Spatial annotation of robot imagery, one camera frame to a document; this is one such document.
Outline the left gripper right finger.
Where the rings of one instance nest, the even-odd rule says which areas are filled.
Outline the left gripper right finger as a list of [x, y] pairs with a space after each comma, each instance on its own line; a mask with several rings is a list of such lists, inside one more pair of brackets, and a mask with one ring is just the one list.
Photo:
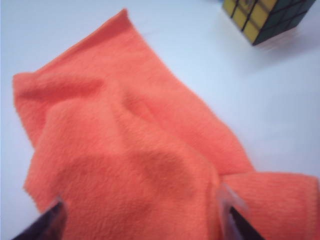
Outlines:
[[245, 216], [249, 208], [227, 184], [219, 186], [216, 193], [218, 214], [223, 240], [263, 240], [264, 237]]

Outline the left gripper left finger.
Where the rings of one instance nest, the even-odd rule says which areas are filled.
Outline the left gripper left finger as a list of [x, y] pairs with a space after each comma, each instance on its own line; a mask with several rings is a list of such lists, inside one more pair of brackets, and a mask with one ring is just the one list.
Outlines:
[[67, 218], [65, 203], [58, 199], [13, 240], [62, 240]]

